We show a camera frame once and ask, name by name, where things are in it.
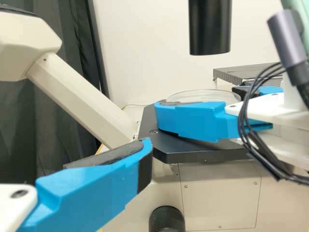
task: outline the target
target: screw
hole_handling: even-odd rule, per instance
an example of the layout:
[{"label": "screw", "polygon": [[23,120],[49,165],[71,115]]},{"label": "screw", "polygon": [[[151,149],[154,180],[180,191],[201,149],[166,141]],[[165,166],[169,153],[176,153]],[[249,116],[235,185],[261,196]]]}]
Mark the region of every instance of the screw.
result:
[{"label": "screw", "polygon": [[150,133],[150,134],[158,134],[159,131],[158,131],[158,130],[151,130],[151,131],[149,131],[149,133]]},{"label": "screw", "polygon": [[27,193],[28,193],[27,190],[23,190],[23,189],[22,190],[18,190],[18,191],[16,191],[15,193],[13,193],[11,195],[11,198],[20,198],[22,196],[25,196]]}]

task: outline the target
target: white plastic arm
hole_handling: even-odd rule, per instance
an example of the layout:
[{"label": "white plastic arm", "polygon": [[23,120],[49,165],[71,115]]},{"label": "white plastic arm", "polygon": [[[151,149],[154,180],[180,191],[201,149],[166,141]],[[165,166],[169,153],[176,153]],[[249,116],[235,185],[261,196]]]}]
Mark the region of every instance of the white plastic arm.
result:
[{"label": "white plastic arm", "polygon": [[108,148],[136,136],[138,125],[55,53],[39,58],[26,76]]}]

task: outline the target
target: white robotic arm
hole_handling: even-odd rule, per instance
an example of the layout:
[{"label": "white robotic arm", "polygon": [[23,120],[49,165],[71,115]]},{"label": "white robotic arm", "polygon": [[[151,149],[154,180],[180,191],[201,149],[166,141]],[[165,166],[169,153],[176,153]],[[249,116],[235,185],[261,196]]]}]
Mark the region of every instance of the white robotic arm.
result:
[{"label": "white robotic arm", "polygon": [[0,22],[0,81],[28,78],[108,148],[135,139],[138,125],[56,55],[61,40],[42,19],[0,11]]}]

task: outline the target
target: white panel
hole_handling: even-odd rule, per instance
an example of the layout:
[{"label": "white panel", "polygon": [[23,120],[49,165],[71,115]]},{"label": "white panel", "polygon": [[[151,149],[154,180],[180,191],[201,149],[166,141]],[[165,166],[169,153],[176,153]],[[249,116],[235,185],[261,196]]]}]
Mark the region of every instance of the white panel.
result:
[{"label": "white panel", "polygon": [[187,231],[255,227],[261,178],[250,162],[179,169]]},{"label": "white panel", "polygon": [[267,19],[279,0],[233,0],[231,52],[189,55],[188,0],[94,0],[112,100],[151,103],[212,88],[213,68],[278,61]]},{"label": "white panel", "polygon": [[[12,197],[17,191],[26,194]],[[37,191],[30,185],[0,184],[0,231],[16,231],[37,203]]]}]

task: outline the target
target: petri dish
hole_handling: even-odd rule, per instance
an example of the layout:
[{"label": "petri dish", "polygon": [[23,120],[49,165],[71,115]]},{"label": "petri dish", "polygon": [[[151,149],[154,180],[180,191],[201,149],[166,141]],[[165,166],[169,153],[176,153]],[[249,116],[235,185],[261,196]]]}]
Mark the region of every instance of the petri dish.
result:
[{"label": "petri dish", "polygon": [[241,101],[237,93],[219,89],[194,89],[175,93],[166,99],[167,102],[225,102],[226,105]]}]

